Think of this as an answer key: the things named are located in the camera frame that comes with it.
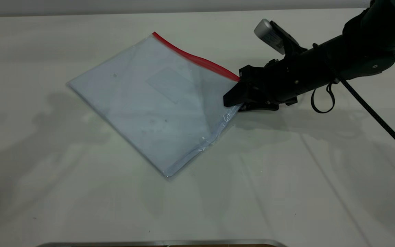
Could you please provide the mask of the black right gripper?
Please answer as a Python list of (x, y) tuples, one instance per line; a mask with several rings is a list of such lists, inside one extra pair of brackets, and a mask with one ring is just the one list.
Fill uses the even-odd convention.
[(239, 71), (240, 82), (223, 96), (225, 107), (242, 104), (238, 112), (277, 111), (279, 105), (273, 103), (284, 103), (318, 87), (318, 55), (313, 48), (281, 61), (272, 60), (264, 67), (247, 65)]

